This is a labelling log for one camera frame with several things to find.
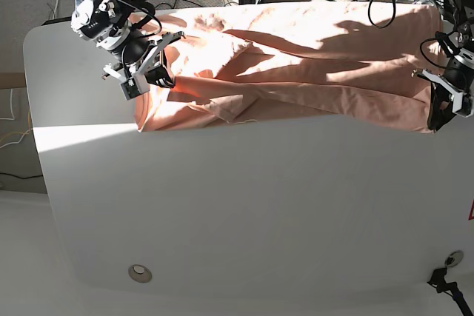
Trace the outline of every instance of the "white tabletop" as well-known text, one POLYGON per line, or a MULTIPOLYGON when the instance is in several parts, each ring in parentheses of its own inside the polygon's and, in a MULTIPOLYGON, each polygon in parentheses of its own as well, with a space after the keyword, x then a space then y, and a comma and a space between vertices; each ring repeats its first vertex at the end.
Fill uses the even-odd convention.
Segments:
POLYGON ((133 101, 100 79, 112 58, 69 24, 30 32, 24 60, 57 227, 91 286, 348 295, 424 282, 457 249, 453 273, 474 270, 473 120, 436 135, 341 116, 138 133, 133 101))

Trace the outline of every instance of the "wrinkled cloth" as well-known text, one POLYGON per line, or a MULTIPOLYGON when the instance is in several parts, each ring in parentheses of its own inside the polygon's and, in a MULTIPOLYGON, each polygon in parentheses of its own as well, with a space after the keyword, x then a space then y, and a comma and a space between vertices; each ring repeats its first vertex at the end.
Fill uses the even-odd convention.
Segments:
MULTIPOLYGON (((384 24, 392 5, 376 3, 371 13, 384 24)), ((151 86, 136 99, 140 131, 341 114, 431 132, 430 83, 411 75, 438 73, 419 49, 441 29, 434 7, 399 4, 385 29, 355 2, 187 9, 159 20, 163 32, 184 31, 186 39, 165 49, 176 87, 151 86)), ((424 52, 440 60, 437 44, 424 52)))

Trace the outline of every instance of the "pink cloth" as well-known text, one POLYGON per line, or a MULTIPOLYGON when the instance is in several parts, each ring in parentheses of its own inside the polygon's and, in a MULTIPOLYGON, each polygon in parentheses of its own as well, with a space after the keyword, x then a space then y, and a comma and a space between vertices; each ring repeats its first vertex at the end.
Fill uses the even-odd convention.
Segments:
MULTIPOLYGON (((391 4, 375 3, 383 24, 391 4)), ((176 87, 136 100, 139 130, 177 130, 276 118, 343 114, 430 132, 429 68, 419 44, 441 29, 437 9, 398 5, 386 29, 367 5, 312 1, 180 10, 160 16, 186 39, 165 50, 176 87)), ((425 53, 438 61, 438 46, 425 53)))

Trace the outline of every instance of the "white table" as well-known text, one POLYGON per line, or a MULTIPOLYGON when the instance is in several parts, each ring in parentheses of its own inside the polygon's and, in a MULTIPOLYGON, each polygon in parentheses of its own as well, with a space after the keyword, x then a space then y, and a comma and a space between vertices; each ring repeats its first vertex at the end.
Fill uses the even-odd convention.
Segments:
POLYGON ((473 120, 437 135, 341 116, 138 133, 134 103, 100 79, 111 57, 69 26, 31 31, 24 60, 57 228, 86 284, 344 298, 422 283, 457 249, 453 275, 474 271, 473 120))

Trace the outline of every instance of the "orange fabric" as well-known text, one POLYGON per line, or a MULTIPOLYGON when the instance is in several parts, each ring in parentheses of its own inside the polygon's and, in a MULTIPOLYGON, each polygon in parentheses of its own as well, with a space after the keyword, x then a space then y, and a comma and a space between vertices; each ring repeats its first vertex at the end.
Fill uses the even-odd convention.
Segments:
MULTIPOLYGON (((373 5, 381 24, 391 12, 373 5)), ((399 5, 383 30, 366 4, 325 1, 180 10, 160 21, 187 38, 165 50, 176 87, 137 98, 139 130, 343 114, 429 132, 430 85, 411 73, 438 72, 419 51, 441 29, 433 7, 399 5)), ((437 45, 425 53, 438 61, 437 45)))

